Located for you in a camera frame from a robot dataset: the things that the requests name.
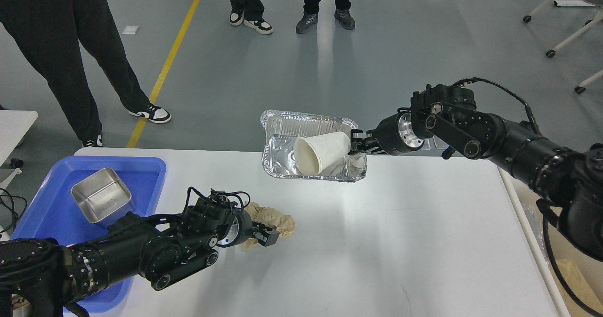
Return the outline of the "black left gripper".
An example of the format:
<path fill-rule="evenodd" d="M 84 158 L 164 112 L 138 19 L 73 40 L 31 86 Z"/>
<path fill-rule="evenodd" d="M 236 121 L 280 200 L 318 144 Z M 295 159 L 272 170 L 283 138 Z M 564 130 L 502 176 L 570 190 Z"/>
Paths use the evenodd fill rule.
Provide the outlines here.
<path fill-rule="evenodd" d="M 279 231 L 267 228 L 264 223 L 252 221 L 250 214 L 244 209 L 219 224 L 219 247 L 222 248 L 242 244 L 252 237 L 260 245 L 268 247 L 274 245 L 279 236 Z"/>

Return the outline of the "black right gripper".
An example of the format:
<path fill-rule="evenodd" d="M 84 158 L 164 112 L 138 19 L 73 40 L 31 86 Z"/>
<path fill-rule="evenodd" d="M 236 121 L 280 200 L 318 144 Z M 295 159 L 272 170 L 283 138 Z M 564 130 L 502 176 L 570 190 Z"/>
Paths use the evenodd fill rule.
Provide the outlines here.
<path fill-rule="evenodd" d="M 400 112 L 381 122 L 374 130 L 350 130 L 352 145 L 348 155 L 356 154 L 389 154 L 398 156 L 416 152 L 424 147 L 425 140 L 413 131 L 411 113 Z"/>

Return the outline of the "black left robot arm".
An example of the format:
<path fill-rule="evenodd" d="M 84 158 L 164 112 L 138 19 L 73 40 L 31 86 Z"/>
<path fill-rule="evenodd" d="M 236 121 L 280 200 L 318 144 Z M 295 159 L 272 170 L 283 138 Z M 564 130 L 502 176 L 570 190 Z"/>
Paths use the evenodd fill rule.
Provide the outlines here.
<path fill-rule="evenodd" d="M 1 243 L 1 315 L 13 315 L 13 298 L 30 306 L 32 317 L 78 317 L 88 311 L 79 302 L 133 276 L 146 278 L 161 291 L 212 266 L 218 247 L 258 240 L 276 243 L 275 227 L 252 220 L 241 192 L 211 190 L 185 204 L 179 214 L 143 218 L 128 212 L 105 236 L 71 246 L 53 238 L 17 238 Z"/>

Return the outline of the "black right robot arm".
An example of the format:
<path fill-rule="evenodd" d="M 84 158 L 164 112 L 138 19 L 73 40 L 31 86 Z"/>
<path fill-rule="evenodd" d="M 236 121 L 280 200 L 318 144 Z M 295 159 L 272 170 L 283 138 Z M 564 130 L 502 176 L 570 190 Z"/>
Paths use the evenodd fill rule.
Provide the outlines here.
<path fill-rule="evenodd" d="M 427 139 L 438 137 L 448 146 L 442 153 L 444 160 L 458 152 L 469 160 L 491 161 L 540 197 L 536 205 L 543 216 L 544 244 L 552 269 L 570 298 L 590 315 L 600 317 L 562 277 L 548 227 L 554 227 L 588 257 L 602 260 L 602 145 L 594 144 L 579 153 L 550 141 L 541 135 L 522 98 L 519 102 L 524 104 L 526 121 L 513 122 L 478 111 L 467 85 L 480 81 L 470 77 L 414 92 L 409 107 L 399 107 L 374 130 L 352 130 L 349 154 L 407 154 L 421 149 Z"/>

